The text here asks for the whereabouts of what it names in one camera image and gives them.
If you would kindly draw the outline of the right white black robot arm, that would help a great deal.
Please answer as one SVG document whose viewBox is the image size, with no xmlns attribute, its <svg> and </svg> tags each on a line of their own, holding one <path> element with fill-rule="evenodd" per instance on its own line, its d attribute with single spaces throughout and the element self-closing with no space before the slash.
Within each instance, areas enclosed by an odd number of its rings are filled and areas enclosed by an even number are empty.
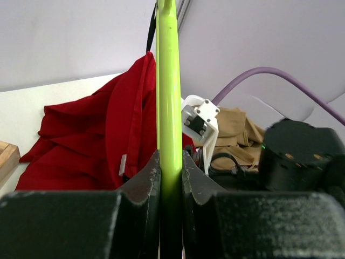
<svg viewBox="0 0 345 259">
<path fill-rule="evenodd" d="M 220 152 L 212 161 L 234 166 L 210 167 L 209 176 L 228 190 L 324 192 L 344 205 L 344 143 L 333 129 L 282 119 L 267 129 L 259 150 L 256 172 Z"/>
</svg>

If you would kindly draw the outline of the red skirt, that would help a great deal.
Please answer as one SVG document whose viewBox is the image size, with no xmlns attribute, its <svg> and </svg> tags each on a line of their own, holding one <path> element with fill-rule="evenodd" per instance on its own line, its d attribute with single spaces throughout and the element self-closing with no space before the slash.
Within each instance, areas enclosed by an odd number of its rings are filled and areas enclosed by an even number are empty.
<svg viewBox="0 0 345 259">
<path fill-rule="evenodd" d="M 44 107 L 17 190 L 114 190 L 156 151 L 156 61 L 146 54 L 90 96 Z"/>
</svg>

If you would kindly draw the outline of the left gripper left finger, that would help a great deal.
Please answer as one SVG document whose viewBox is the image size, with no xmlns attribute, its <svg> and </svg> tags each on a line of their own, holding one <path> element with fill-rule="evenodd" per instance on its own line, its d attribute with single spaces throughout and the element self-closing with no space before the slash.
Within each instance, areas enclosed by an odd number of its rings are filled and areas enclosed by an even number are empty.
<svg viewBox="0 0 345 259">
<path fill-rule="evenodd" d="M 5 195 L 1 258 L 157 258 L 159 157 L 114 191 Z"/>
</svg>

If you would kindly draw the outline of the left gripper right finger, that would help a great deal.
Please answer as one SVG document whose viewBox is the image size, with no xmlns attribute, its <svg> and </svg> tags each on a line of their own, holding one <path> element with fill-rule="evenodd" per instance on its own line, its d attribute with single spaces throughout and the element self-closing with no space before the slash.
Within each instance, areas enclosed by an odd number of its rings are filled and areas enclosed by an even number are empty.
<svg viewBox="0 0 345 259">
<path fill-rule="evenodd" d="M 344 209 L 311 192 L 228 191 L 183 153 L 186 258 L 344 258 Z"/>
</svg>

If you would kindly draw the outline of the lime green hanger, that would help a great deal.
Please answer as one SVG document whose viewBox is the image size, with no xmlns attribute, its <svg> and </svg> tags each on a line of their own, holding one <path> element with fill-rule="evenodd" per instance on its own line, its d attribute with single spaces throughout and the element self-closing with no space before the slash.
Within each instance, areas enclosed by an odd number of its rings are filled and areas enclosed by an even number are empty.
<svg viewBox="0 0 345 259">
<path fill-rule="evenodd" d="M 160 257 L 182 258 L 183 167 L 180 60 L 175 1 L 157 1 L 157 144 L 161 168 Z"/>
</svg>

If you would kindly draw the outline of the wooden clothes rack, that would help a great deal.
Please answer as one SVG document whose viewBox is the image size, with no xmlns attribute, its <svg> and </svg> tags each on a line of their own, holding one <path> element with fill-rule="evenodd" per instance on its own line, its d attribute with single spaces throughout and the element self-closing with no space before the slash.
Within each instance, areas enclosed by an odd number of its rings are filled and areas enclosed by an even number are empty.
<svg viewBox="0 0 345 259">
<path fill-rule="evenodd" d="M 1 188 L 9 180 L 19 165 L 20 152 L 16 145 L 1 141 L 1 157 L 0 157 L 0 181 Z"/>
</svg>

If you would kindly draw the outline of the tan garment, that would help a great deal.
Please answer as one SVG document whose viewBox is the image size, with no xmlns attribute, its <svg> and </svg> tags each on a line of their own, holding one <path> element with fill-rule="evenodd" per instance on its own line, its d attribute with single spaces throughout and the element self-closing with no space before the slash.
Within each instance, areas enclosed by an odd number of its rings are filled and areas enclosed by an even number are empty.
<svg viewBox="0 0 345 259">
<path fill-rule="evenodd" d="M 221 157 L 210 163 L 209 175 L 216 173 L 236 173 L 236 164 L 242 170 L 258 174 L 258 163 L 264 141 L 265 130 L 256 125 L 239 108 L 220 108 L 216 116 L 218 138 L 212 156 L 228 154 L 234 160 Z"/>
</svg>

